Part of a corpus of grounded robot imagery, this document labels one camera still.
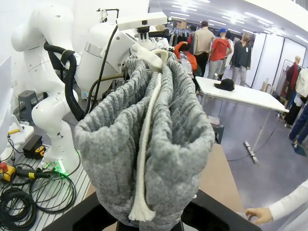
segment black cap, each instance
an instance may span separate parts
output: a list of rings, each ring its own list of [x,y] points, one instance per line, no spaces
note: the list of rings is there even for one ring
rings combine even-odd
[[[221,83],[214,83],[216,88],[222,89],[222,90],[228,90],[233,91],[234,90],[234,82],[232,79],[226,78],[222,80]]]

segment floor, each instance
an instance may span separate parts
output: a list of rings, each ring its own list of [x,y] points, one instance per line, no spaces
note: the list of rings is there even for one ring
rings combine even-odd
[[[224,77],[231,78],[231,71],[226,70]],[[225,126],[221,145],[229,160],[248,155],[243,142],[254,143],[268,113],[266,109],[214,99],[208,99],[204,111],[210,116],[218,116],[220,113],[219,117]],[[256,153],[260,166],[255,165],[250,157],[229,162],[245,208],[268,206],[292,192],[308,178],[308,159],[294,152],[287,138],[290,130],[283,126],[284,123],[276,115],[276,112],[271,112],[257,146],[262,146],[275,129],[267,144]],[[73,115],[69,113],[64,120],[70,123],[74,133],[77,121]],[[43,136],[46,144],[50,144],[49,137],[42,130],[35,128],[35,132]],[[262,229],[276,231],[285,220],[263,225]]]

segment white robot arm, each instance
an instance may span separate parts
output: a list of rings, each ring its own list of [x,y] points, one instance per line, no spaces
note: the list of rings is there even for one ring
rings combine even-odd
[[[70,126],[62,118],[71,110],[78,120],[87,113],[77,103],[78,96],[73,91],[72,78],[75,77],[82,90],[89,91],[93,83],[98,82],[99,85],[103,77],[121,74],[124,60],[130,55],[129,49],[136,41],[149,50],[156,48],[156,44],[149,40],[149,26],[166,24],[167,17],[163,13],[153,13],[118,19],[117,25],[97,24],[89,31],[89,40],[81,58],[73,52],[73,22],[69,9],[45,4],[35,10],[29,21],[12,34],[12,45],[15,50],[24,52],[34,87],[48,94],[48,98],[32,110],[34,123],[46,131],[51,139],[51,147],[45,153],[42,164],[55,164],[62,172],[68,173],[78,166],[78,156]],[[134,38],[136,30],[131,28],[138,28],[138,39]],[[46,50],[56,51],[56,56],[63,62],[70,61],[64,63],[71,74],[67,77],[66,85],[54,72]],[[111,82],[104,81],[98,90],[94,88],[95,96],[107,91]]]

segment metal platform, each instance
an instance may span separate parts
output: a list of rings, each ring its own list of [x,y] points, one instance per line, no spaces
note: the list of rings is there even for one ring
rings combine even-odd
[[[15,163],[16,164],[28,164],[32,166],[34,169],[36,169],[37,167],[39,167],[40,160],[28,159],[28,158],[25,158],[24,155],[22,154],[19,160]],[[80,164],[80,167],[77,169],[77,171],[73,173],[71,176],[69,176],[69,178],[72,180],[72,182],[75,184],[75,187],[76,187],[77,198],[73,205],[75,206],[85,199],[85,196],[90,186],[90,180],[81,164]],[[44,208],[56,206],[56,208],[54,209],[59,209],[59,208],[64,207],[69,202],[70,189],[69,189],[68,181],[67,180],[61,181],[60,178],[57,178],[57,179],[58,180],[54,180],[54,181],[48,180],[48,179],[39,179],[36,181],[35,188],[36,189],[38,187],[42,188],[42,191],[37,191],[33,193],[33,198],[35,199],[35,201],[41,201],[38,203],[39,206],[44,207]],[[13,182],[22,183],[24,181],[25,179],[16,177]],[[49,181],[48,185],[44,185],[44,184],[42,185],[42,183],[47,182],[47,181]],[[8,185],[0,182],[0,193],[2,193],[3,188],[6,186]],[[24,192],[29,193],[29,184],[25,186],[18,186],[18,187],[21,188]],[[23,207],[23,203],[21,202],[20,203],[15,202],[14,204],[16,205],[13,206],[14,210],[12,210],[12,213],[11,213],[12,215],[17,214],[18,211],[20,211],[18,209]],[[44,213],[38,210],[36,223],[30,230],[31,231],[41,231],[44,227],[48,226],[50,223],[55,221],[57,218],[59,218],[64,213],[65,212],[62,212],[59,214],[47,214],[47,213]]]

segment cardboard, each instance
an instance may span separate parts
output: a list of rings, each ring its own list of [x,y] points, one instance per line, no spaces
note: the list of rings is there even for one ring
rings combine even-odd
[[[219,201],[234,212],[244,212],[244,206],[238,193],[227,158],[219,144],[214,144],[199,187],[202,191]],[[90,185],[87,196],[95,192]],[[103,231],[116,231],[116,224],[107,227]]]

